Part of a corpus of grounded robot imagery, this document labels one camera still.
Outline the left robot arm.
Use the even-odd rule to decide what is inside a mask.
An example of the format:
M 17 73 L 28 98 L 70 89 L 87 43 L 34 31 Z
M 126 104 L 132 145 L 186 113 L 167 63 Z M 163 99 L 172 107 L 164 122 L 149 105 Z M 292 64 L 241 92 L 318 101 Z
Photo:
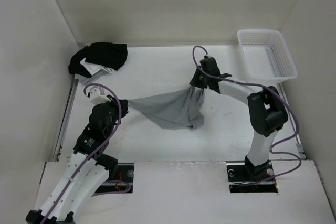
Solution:
M 27 223 L 75 223 L 102 183 L 116 179 L 118 160 L 104 150 L 127 113 L 128 101 L 111 96 L 92 108 L 63 176 L 42 206 L 27 214 Z

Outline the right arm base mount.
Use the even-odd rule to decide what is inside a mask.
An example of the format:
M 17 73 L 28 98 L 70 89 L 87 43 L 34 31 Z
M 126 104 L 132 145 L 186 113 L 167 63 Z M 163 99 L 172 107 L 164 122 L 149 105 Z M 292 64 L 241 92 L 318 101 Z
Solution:
M 260 182 L 274 175 L 271 162 L 254 175 L 249 175 L 244 163 L 227 163 L 229 190 L 231 193 L 278 193 L 276 180 Z

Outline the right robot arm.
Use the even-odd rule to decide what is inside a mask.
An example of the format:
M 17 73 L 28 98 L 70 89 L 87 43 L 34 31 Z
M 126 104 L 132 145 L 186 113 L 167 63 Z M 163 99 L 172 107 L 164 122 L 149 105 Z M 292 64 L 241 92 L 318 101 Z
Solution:
M 229 82 L 230 74 L 221 74 L 216 60 L 205 56 L 196 66 L 192 86 L 210 89 L 247 105 L 250 123 L 254 129 L 251 147 L 244 159 L 244 175 L 255 182 L 268 169 L 269 151 L 278 132 L 288 121 L 284 105 L 273 95 L 273 86 L 256 91 L 252 88 Z

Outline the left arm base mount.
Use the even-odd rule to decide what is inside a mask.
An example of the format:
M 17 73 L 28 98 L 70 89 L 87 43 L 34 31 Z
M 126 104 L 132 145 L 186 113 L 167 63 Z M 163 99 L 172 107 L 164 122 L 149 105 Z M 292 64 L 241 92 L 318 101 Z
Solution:
M 108 179 L 95 191 L 96 195 L 133 193 L 134 163 L 121 163 L 116 172 L 110 172 Z

